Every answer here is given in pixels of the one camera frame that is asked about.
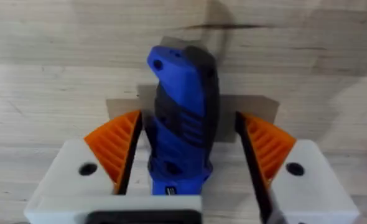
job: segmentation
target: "plywood surface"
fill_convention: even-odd
[[[108,120],[107,99],[157,82],[145,61],[164,36],[201,39],[222,94],[278,102],[275,124],[318,142],[367,223],[367,0],[0,0],[0,224],[24,221],[64,140]],[[236,148],[216,145],[207,223],[259,223]]]

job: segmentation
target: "orange vise jaw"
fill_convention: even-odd
[[[84,138],[110,176],[114,194],[126,194],[141,130],[141,111],[136,110],[108,121]]]
[[[313,141],[249,114],[237,112],[235,125],[263,223],[356,221],[356,205]]]
[[[295,138],[261,118],[236,112],[235,130],[241,137],[263,223],[272,213],[269,186],[290,153]]]

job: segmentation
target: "brown cardboard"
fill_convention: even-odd
[[[144,118],[148,118],[153,111],[156,85],[138,86],[137,99],[110,99],[106,100],[109,118],[112,119],[123,113],[141,109]],[[235,141],[235,112],[251,113],[270,123],[276,117],[279,103],[265,96],[256,95],[221,95],[220,120],[216,141]]]

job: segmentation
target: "orange jaw pad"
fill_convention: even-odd
[[[110,120],[84,138],[113,181],[115,194],[127,191],[141,129],[141,111],[136,110]]]
[[[296,140],[285,131],[261,118],[243,113],[241,115],[245,120],[246,132],[251,141],[264,186],[269,188],[269,184]]]

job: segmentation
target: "wooden board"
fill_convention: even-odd
[[[367,0],[0,0],[0,224],[25,220],[64,140],[108,120],[107,99],[157,82],[146,57],[165,36],[204,42],[222,94],[278,102],[275,123],[318,142],[367,223]],[[222,144],[213,160],[207,223],[259,223],[242,155]]]

